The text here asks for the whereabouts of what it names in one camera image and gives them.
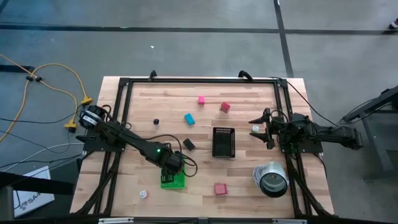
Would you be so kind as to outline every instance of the cable connector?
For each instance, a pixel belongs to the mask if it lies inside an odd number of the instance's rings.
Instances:
[[[82,105],[87,105],[91,103],[93,99],[91,97],[85,96],[84,99],[81,101]]]
[[[77,128],[77,124],[75,124],[74,120],[70,120],[69,123],[64,125],[65,128],[68,128],[68,131],[70,133],[75,133],[76,132],[76,128]]]

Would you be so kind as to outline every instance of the wooden table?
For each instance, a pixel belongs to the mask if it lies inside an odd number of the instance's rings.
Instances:
[[[104,77],[99,106],[114,105],[119,78]],[[289,82],[307,97],[301,78],[290,78]],[[309,106],[293,88],[289,88],[289,93],[293,112],[310,115]],[[198,95],[205,95],[204,106],[198,105]],[[224,101],[231,105],[229,113],[220,111]],[[124,97],[118,120],[121,120],[123,102]],[[135,83],[127,119],[132,124],[131,130],[143,138],[173,134],[180,141],[191,139],[196,149],[189,151],[183,146],[183,153],[193,158],[199,168],[196,176],[186,179],[185,189],[164,190],[160,188],[160,169],[147,162],[133,147],[127,147],[119,167],[112,216],[293,217],[290,190],[282,197],[269,198],[256,188],[252,179],[253,168],[257,165],[277,161],[285,166],[278,146],[267,150],[264,143],[249,135],[252,125],[248,121],[260,117],[266,107],[276,109],[274,88],[267,84]],[[188,126],[184,120],[187,113],[195,119],[193,126]],[[160,120],[158,126],[153,125],[155,118]],[[211,156],[214,126],[235,128],[234,159]],[[158,141],[171,142],[173,150],[178,149],[173,139],[164,137]],[[81,208],[98,185],[103,157],[103,152],[94,152],[84,160],[71,212]],[[321,162],[312,154],[303,154],[303,164],[308,187],[326,210],[333,213]],[[187,173],[193,171],[187,167]],[[214,183],[226,183],[228,194],[216,196]],[[139,198],[141,190],[148,192],[147,198]],[[304,211],[300,190],[298,199]]]

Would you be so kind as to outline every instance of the concrete floor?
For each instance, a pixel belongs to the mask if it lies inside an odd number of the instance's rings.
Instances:
[[[398,16],[394,0],[281,0],[280,6],[286,29],[384,30]],[[0,24],[278,28],[271,0],[11,0],[0,15]],[[398,84],[397,41],[398,35],[287,35],[294,77],[304,78],[311,104],[336,122],[354,106]],[[240,70],[254,77],[287,76],[279,34],[0,30],[0,53],[24,65],[71,66],[95,101],[105,75],[149,75],[154,69],[158,75],[175,76],[235,77]],[[81,98],[77,80],[64,69],[46,68],[40,75]],[[24,77],[1,74],[1,117],[15,116]],[[34,83],[20,119],[55,121],[72,112],[68,96]],[[8,124],[1,121],[0,130],[6,130]],[[62,126],[63,122],[18,123],[12,133],[48,147],[67,143]],[[39,146],[8,136],[0,143],[0,166],[39,150]],[[372,149],[352,151],[324,144],[324,151],[337,215],[398,222],[397,183],[362,181],[379,168]],[[71,146],[64,156],[80,152],[80,146]],[[44,152],[34,159],[60,157]],[[21,164],[10,171],[23,174],[38,166],[42,165]]]

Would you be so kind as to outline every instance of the blue block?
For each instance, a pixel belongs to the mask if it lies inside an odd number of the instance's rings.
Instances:
[[[195,120],[193,119],[193,117],[192,117],[191,114],[186,114],[186,115],[185,115],[185,120],[187,121],[187,123],[188,123],[189,125],[195,124]]]

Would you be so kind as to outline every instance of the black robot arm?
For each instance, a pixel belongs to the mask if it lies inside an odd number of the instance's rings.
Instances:
[[[105,121],[107,111],[99,106],[90,106],[81,116],[80,124],[92,130],[97,135],[78,136],[77,138],[83,142],[86,141],[102,141],[109,145],[129,144],[135,147],[145,159],[160,168],[166,168],[174,173],[182,170],[182,155],[178,151],[173,152],[167,144],[160,142],[149,142],[120,124],[119,121],[110,119]]]
[[[277,112],[278,116],[272,116],[274,112]],[[361,135],[355,128],[320,126],[312,122],[308,116],[298,113],[294,113],[292,120],[288,121],[286,115],[281,111],[271,111],[266,108],[261,118],[249,121],[249,123],[266,123],[265,133],[250,133],[250,135],[266,142],[268,149],[275,146],[273,134],[279,136],[278,140],[281,145],[293,144],[296,146],[308,142],[334,142],[352,149],[360,149],[363,146]]]

